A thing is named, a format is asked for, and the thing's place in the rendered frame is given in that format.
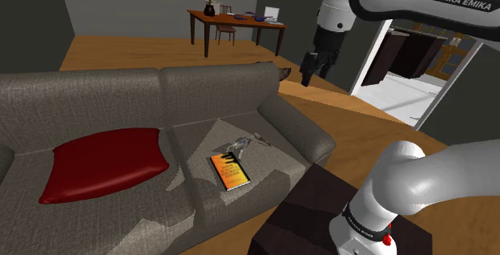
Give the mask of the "white door frame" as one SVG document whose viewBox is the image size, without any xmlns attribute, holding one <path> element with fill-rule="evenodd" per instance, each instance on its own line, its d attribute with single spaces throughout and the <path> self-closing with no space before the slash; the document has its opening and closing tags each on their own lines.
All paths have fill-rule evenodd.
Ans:
<svg viewBox="0 0 500 255">
<path fill-rule="evenodd" d="M 441 34 L 440 36 L 446 37 L 446 41 L 420 77 L 407 79 L 389 72 L 379 84 L 362 86 L 367 71 L 391 26 L 390 21 L 382 23 L 349 94 L 366 99 L 369 90 L 393 86 L 393 90 L 375 93 L 370 103 L 418 130 L 483 46 L 483 41 L 459 33 L 449 37 Z"/>
</svg>

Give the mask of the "brown wooden chair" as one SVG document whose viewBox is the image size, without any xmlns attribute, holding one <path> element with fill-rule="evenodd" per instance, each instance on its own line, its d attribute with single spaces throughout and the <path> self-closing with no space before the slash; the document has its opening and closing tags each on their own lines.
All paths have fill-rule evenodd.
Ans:
<svg viewBox="0 0 500 255">
<path fill-rule="evenodd" d="M 221 5 L 220 6 L 220 12 L 222 14 L 231 14 L 232 13 L 232 7 L 231 6 Z M 216 27 L 216 39 L 218 40 L 218 43 L 220 43 L 221 35 L 223 33 L 228 34 L 228 40 L 229 41 L 235 42 L 235 33 L 236 33 L 236 30 L 232 26 L 217 26 Z"/>
</svg>

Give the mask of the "grey fabric sofa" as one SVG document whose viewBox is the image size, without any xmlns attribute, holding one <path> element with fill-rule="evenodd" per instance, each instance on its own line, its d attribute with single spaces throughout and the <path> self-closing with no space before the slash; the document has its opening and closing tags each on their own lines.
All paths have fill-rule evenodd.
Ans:
<svg viewBox="0 0 500 255">
<path fill-rule="evenodd" d="M 0 74 L 0 255 L 180 255 L 279 204 L 334 139 L 278 94 L 271 62 Z M 158 128 L 169 169 L 128 189 L 38 202 L 68 141 Z M 210 157 L 252 134 L 250 183 L 227 192 Z"/>
</svg>

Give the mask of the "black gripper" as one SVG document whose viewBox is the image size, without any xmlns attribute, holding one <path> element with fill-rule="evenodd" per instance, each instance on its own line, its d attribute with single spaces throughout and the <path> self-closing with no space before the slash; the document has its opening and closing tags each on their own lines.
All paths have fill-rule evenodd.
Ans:
<svg viewBox="0 0 500 255">
<path fill-rule="evenodd" d="M 317 69 L 317 60 L 321 58 L 321 70 L 319 76 L 325 79 L 331 66 L 337 61 L 342 43 L 345 39 L 344 32 L 336 32 L 326 30 L 320 25 L 314 36 L 313 45 L 314 52 L 306 52 L 300 65 L 300 73 L 302 74 L 301 84 L 307 87 L 310 83 L 311 77 Z"/>
</svg>

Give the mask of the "brown wooden table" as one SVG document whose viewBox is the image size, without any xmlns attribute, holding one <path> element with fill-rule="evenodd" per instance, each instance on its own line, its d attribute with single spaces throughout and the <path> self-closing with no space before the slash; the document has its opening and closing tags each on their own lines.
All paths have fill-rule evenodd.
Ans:
<svg viewBox="0 0 500 255">
<path fill-rule="evenodd" d="M 195 20 L 199 20 L 204 25 L 204 57 L 208 57 L 209 50 L 209 39 L 210 39 L 210 28 L 211 26 L 238 26 L 238 27 L 248 27 L 256 28 L 256 45 L 260 43 L 260 35 L 263 29 L 278 30 L 278 39 L 276 43 L 275 56 L 280 53 L 281 43 L 283 41 L 284 32 L 287 28 L 286 25 L 282 24 L 271 24 L 265 21 L 257 21 L 256 17 L 252 18 L 250 16 L 237 15 L 232 16 L 229 14 L 215 14 L 214 6 L 212 5 L 213 0 L 207 0 L 205 9 L 201 10 L 187 10 L 190 14 L 190 42 L 194 45 L 195 41 Z"/>
</svg>

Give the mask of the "grey eyeglasses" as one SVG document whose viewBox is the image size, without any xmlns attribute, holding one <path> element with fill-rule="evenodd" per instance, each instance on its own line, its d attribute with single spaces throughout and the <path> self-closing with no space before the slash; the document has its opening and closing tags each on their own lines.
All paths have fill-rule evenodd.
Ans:
<svg viewBox="0 0 500 255">
<path fill-rule="evenodd" d="M 239 159 L 242 158 L 244 150 L 248 147 L 248 145 L 251 142 L 257 142 L 260 144 L 263 144 L 265 146 L 271 147 L 272 145 L 262 136 L 259 135 L 258 133 L 252 134 L 251 137 L 244 137 L 240 139 L 239 141 L 236 141 L 234 144 L 229 145 L 226 148 L 227 152 L 233 152 Z"/>
</svg>

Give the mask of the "orange book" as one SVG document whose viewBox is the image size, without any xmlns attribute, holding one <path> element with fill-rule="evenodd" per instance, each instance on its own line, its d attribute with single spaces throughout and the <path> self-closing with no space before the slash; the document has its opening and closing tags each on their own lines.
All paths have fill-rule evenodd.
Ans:
<svg viewBox="0 0 500 255">
<path fill-rule="evenodd" d="M 227 192 L 250 183 L 248 174 L 233 152 L 211 156 L 210 161 Z"/>
</svg>

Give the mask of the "red cushion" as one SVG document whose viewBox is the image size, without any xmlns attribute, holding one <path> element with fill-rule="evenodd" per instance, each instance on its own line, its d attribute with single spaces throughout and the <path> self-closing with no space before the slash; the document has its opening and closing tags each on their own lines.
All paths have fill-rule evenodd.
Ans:
<svg viewBox="0 0 500 255">
<path fill-rule="evenodd" d="M 169 169 L 159 129 L 123 128 L 68 141 L 53 149 L 54 163 L 40 204 L 106 196 Z"/>
</svg>

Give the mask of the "dark kitchen cabinet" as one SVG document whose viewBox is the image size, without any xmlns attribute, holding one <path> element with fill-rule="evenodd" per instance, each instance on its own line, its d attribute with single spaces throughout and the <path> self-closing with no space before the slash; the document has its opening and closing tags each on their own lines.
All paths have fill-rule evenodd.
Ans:
<svg viewBox="0 0 500 255">
<path fill-rule="evenodd" d="M 407 79 L 420 77 L 444 41 L 444 36 L 391 26 L 361 85 L 379 84 L 389 72 Z"/>
</svg>

